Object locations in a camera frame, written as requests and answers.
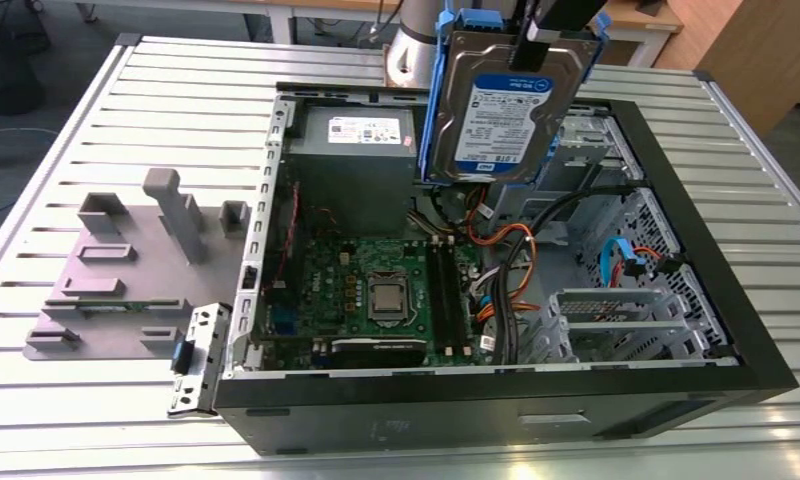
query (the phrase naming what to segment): green circuit board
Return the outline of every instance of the green circuit board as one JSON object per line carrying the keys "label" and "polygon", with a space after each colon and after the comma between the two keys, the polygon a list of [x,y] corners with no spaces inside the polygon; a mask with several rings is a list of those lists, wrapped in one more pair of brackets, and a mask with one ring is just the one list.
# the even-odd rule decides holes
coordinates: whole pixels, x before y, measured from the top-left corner
{"label": "green circuit board", "polygon": [[[295,338],[313,337],[378,337],[414,338],[426,341],[429,366],[481,364],[476,349],[450,352],[434,348],[433,324],[426,275],[426,242],[421,240],[321,239],[305,247],[305,268],[295,313],[270,312],[270,319],[294,323],[285,330]],[[453,259],[460,278],[461,291],[466,291],[468,272],[477,266],[477,248],[470,245],[453,247]],[[404,291],[408,316],[400,322],[376,322],[368,312],[370,302],[368,281],[373,275],[390,273],[405,282]],[[468,345],[473,343],[468,303],[462,305]],[[277,368],[314,368],[310,342],[275,342]]]}

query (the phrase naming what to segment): hard drive label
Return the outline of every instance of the hard drive label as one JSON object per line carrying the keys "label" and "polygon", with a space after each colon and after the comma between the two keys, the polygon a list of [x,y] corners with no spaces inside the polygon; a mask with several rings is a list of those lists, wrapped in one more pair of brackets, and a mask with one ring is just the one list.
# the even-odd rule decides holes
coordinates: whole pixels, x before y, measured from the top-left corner
{"label": "hard drive label", "polygon": [[532,112],[548,100],[552,86],[548,77],[477,76],[456,147],[461,170],[497,173],[521,162],[536,128]]}
{"label": "hard drive label", "polygon": [[396,118],[334,117],[329,120],[329,143],[400,145]]}

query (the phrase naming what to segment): hard drive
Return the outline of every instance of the hard drive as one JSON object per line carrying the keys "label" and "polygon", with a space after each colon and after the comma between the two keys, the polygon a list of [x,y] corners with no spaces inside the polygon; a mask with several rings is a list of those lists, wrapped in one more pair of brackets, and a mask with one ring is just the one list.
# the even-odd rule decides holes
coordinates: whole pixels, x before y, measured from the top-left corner
{"label": "hard drive", "polygon": [[561,38],[537,72],[514,72],[512,35],[457,31],[438,99],[426,180],[533,181],[597,48]]}

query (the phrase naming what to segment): cpu socket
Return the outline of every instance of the cpu socket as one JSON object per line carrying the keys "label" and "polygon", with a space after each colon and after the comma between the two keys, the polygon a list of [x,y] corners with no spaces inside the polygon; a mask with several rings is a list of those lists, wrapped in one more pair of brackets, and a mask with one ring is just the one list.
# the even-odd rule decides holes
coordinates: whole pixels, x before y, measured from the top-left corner
{"label": "cpu socket", "polygon": [[368,320],[392,328],[409,318],[408,279],[405,272],[368,274]]}

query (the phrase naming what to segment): motherboard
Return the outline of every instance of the motherboard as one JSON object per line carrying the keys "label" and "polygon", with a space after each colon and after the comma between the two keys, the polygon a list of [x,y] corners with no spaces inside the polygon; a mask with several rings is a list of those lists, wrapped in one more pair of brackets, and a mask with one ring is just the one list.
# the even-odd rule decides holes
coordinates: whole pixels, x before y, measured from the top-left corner
{"label": "motherboard", "polygon": [[474,246],[323,238],[307,242],[303,263],[297,305],[267,314],[275,369],[481,363],[461,294],[477,276]]}

